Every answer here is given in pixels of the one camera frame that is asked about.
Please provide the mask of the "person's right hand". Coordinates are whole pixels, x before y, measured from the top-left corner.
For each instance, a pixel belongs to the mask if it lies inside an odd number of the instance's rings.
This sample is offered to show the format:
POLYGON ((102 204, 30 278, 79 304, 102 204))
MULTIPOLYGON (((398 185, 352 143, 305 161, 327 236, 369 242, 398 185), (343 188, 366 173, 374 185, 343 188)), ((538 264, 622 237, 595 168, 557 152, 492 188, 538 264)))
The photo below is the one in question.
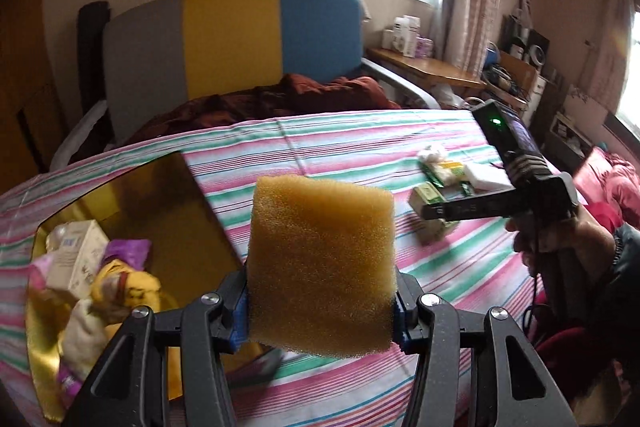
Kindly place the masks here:
POLYGON ((506 231, 515 232, 513 249, 521 255, 523 265, 533 277, 540 272, 541 256, 573 249, 578 261, 595 281, 613 264, 616 246, 613 235, 582 206, 577 215, 538 232, 538 243, 530 239, 513 219, 506 221, 506 231))

